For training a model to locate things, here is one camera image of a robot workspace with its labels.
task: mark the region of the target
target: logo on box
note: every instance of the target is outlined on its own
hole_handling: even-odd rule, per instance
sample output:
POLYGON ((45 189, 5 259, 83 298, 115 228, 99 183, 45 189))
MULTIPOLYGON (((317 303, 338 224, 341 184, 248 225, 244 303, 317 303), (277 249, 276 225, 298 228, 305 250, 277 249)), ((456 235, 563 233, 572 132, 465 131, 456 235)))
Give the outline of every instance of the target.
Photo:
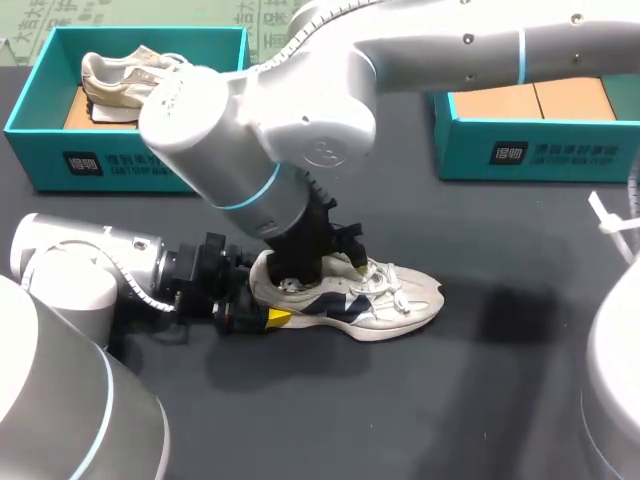
POLYGON ((93 152, 63 152, 62 155, 71 175, 84 177, 101 177, 103 175, 98 156, 93 152))
POLYGON ((527 156, 528 142, 496 142, 490 165, 520 165, 527 156))

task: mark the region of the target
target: sneaker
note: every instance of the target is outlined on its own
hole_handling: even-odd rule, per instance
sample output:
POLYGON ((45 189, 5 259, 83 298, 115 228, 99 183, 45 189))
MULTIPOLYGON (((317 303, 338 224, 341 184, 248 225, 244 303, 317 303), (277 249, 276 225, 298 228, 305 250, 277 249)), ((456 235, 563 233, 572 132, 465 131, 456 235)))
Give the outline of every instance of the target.
POLYGON ((369 259, 361 276, 343 255, 323 258, 317 285, 285 280, 276 286, 267 271, 270 253, 260 254, 249 283, 258 303, 293 313, 282 328, 328 325, 363 342, 387 340, 427 324, 444 305, 440 283, 424 273, 369 259))
POLYGON ((141 45, 123 58, 87 53, 82 59, 82 85, 97 123, 127 123, 138 119, 145 99, 160 81, 189 65, 181 55, 160 55, 141 45))

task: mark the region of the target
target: shoe sole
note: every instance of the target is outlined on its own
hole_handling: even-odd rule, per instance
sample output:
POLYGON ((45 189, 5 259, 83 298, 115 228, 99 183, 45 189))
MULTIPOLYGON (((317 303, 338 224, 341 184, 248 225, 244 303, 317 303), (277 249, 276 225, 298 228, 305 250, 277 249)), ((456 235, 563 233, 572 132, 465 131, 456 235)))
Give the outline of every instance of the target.
POLYGON ((348 323, 335 320, 327 317, 313 317, 305 315, 294 315, 291 317, 288 323, 284 324, 280 328, 309 328, 317 326, 334 327, 342 330, 347 335, 355 338, 359 342, 379 342, 382 340, 389 340, 391 338, 400 337, 406 335, 409 332, 417 330, 420 327, 425 326, 437 315, 434 314, 429 318, 425 318, 417 323, 411 325, 405 325, 404 327, 389 328, 387 330, 374 330, 372 328, 362 328, 358 325, 350 325, 348 323))

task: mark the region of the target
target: navy stripe on shoe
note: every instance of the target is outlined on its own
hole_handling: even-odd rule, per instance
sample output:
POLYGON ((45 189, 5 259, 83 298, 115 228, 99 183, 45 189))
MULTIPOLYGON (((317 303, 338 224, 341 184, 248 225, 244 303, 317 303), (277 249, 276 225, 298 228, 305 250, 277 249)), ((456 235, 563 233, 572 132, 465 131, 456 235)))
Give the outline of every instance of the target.
POLYGON ((334 320, 352 323, 361 313, 371 308, 371 302, 365 295, 358 295, 347 308, 347 295, 337 292, 326 292, 304 308, 305 315, 324 315, 334 320))

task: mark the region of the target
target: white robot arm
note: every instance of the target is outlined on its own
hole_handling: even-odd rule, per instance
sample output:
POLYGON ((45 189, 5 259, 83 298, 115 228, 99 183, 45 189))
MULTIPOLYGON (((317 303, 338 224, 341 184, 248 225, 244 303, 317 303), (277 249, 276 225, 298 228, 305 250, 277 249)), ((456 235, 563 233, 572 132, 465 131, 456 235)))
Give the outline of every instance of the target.
POLYGON ((376 99, 640 69, 640 5, 625 0, 312 2, 289 44, 243 72, 194 67, 163 83, 139 121, 177 175, 274 250, 275 283, 317 280, 320 259, 366 265, 359 229, 336 230, 309 172, 364 161, 376 99))

